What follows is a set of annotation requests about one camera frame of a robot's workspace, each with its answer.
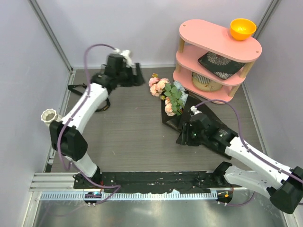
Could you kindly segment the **flower bouquet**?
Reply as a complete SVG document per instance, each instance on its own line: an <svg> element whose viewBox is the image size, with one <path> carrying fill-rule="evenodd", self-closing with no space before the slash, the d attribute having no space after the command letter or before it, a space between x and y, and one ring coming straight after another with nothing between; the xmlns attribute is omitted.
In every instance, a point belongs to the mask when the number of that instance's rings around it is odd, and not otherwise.
<svg viewBox="0 0 303 227"><path fill-rule="evenodd" d="M151 95L161 100L162 123L180 134L183 123L189 123L192 117L190 107L199 104L200 100L191 96L177 81L171 83L167 78L159 78L156 73L152 74L148 85ZM230 160L232 157L225 153L225 149L238 134L225 125L207 105L203 104L197 109L215 123L215 132L203 146Z"/></svg>

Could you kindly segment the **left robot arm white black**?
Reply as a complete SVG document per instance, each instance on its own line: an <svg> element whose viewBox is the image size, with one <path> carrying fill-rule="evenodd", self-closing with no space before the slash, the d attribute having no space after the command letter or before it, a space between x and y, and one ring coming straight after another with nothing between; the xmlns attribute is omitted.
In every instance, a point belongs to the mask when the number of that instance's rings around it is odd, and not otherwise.
<svg viewBox="0 0 303 227"><path fill-rule="evenodd" d="M133 74L129 50L109 54L104 71L89 77L85 92L72 110L59 122L50 123L53 149L78 169L84 183L91 189L100 186L101 172L87 153L88 144L82 133L97 108L108 100L113 90L145 83L139 63L135 64L135 70L136 74Z"/></svg>

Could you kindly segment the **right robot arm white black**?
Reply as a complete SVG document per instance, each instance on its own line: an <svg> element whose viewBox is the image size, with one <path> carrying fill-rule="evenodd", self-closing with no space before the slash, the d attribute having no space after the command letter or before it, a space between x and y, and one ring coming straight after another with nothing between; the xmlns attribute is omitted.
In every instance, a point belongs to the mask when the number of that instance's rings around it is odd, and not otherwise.
<svg viewBox="0 0 303 227"><path fill-rule="evenodd" d="M303 198L303 169L283 165L251 146L221 121L209 118L201 111L186 113L180 145L203 145L228 159L235 158L252 171L245 171L231 163L222 162L214 170L214 182L245 187L268 198L284 213L292 214Z"/></svg>

